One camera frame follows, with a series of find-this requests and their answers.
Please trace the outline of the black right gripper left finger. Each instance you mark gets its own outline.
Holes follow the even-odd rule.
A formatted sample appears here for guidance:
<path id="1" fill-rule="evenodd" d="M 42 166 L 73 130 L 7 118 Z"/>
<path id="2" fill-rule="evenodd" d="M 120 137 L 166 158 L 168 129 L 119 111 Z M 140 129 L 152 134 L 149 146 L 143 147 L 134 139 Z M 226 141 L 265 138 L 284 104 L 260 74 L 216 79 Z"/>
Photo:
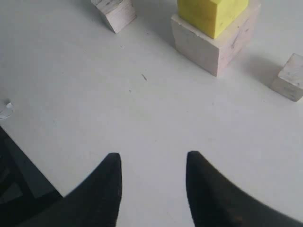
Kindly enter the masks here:
<path id="1" fill-rule="evenodd" d="M 72 192 L 21 227 L 114 227 L 122 198 L 119 153 L 109 153 Z"/>

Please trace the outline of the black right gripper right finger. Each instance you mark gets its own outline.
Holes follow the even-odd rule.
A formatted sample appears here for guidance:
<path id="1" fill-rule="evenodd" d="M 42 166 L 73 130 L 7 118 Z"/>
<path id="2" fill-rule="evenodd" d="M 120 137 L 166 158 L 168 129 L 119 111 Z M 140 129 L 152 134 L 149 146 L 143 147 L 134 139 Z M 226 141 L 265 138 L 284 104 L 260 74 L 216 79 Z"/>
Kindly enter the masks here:
<path id="1" fill-rule="evenodd" d="M 196 227 L 301 227 L 223 176 L 198 151 L 187 153 L 187 199 Z"/>

